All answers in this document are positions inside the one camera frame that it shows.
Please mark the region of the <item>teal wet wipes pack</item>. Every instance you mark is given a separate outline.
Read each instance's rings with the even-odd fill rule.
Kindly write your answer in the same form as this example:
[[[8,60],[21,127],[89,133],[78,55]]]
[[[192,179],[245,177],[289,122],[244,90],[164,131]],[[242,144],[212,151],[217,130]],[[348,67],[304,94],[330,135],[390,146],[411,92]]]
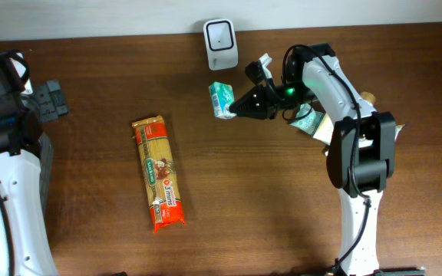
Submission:
[[[321,123],[323,116],[324,114],[322,112],[316,111],[309,103],[304,103],[300,106],[295,120],[289,125],[313,136]]]

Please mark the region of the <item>pale yellow snack package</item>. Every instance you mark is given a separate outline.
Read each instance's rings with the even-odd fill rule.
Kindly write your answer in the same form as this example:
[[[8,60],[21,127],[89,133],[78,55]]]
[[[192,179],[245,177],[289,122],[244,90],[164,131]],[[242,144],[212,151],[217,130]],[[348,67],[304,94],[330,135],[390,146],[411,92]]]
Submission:
[[[325,114],[312,137],[329,146],[332,140],[333,130],[334,125],[332,124],[328,114]],[[373,140],[367,140],[366,138],[362,137],[359,139],[359,147],[362,148],[370,146],[372,142]]]

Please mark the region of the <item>white cream tube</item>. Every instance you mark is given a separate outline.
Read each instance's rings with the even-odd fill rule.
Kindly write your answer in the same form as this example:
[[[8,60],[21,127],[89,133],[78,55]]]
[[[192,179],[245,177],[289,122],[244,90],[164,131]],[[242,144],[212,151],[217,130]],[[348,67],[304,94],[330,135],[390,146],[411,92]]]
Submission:
[[[370,106],[374,106],[375,102],[376,102],[376,97],[375,95],[373,95],[372,93],[363,91],[360,93],[361,99],[363,101],[365,101],[368,105]]]

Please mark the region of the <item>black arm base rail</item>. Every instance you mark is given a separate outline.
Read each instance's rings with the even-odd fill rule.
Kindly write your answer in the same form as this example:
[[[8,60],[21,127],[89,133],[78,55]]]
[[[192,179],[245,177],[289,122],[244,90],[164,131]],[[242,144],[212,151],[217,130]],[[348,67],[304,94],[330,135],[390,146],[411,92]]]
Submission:
[[[424,269],[418,268],[393,268],[375,270],[373,276],[426,276]]]

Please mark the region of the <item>small teal tissue pack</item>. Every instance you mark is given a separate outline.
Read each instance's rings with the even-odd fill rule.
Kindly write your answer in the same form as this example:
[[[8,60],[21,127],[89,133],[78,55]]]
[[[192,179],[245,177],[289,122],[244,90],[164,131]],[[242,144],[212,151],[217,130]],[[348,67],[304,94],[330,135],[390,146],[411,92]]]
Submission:
[[[229,111],[229,106],[235,102],[233,88],[231,85],[214,82],[209,86],[214,117],[229,120],[236,115]]]

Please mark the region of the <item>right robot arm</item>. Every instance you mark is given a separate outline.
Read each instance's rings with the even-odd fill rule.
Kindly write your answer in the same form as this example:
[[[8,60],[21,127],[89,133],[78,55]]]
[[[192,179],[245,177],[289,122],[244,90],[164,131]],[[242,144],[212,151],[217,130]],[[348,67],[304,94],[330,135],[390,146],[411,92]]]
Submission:
[[[341,247],[327,275],[377,275],[380,201],[394,173],[396,122],[354,89],[327,43],[291,46],[276,85],[267,54],[246,66],[254,88],[229,107],[238,117],[274,119],[316,99],[333,125],[326,168],[341,203]]]

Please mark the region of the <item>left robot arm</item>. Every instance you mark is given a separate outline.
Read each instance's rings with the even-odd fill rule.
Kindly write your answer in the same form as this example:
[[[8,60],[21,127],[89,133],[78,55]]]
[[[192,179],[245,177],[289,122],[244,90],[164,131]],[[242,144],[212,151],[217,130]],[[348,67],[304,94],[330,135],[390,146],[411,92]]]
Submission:
[[[58,274],[45,227],[54,148],[42,126],[68,112],[57,80],[33,87],[23,53],[0,53],[0,275]]]

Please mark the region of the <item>white barcode scanner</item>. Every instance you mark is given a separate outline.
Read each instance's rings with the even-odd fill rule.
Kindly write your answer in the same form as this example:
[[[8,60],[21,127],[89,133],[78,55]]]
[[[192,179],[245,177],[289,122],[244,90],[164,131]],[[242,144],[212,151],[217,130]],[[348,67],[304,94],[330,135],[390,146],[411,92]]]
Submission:
[[[211,71],[221,71],[238,65],[235,28],[229,19],[206,21],[203,25],[203,35]]]

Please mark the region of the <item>orange spaghetti package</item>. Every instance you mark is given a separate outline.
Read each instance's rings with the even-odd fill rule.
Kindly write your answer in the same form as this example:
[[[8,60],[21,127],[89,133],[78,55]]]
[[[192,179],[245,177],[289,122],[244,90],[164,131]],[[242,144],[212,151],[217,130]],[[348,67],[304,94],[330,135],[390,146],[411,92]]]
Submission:
[[[154,232],[185,223],[167,125],[159,115],[133,122]]]

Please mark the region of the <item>grey plastic mesh basket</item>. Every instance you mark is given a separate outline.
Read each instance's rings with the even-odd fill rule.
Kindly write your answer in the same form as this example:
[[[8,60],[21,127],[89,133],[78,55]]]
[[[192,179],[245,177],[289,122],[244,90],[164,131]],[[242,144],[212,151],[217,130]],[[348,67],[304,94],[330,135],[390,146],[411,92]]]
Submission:
[[[49,136],[46,133],[43,133],[40,136],[39,143],[41,145],[41,152],[39,157],[41,162],[39,193],[40,193],[42,212],[43,214],[45,214],[47,201],[48,201],[52,163],[54,158],[54,148],[51,144]]]

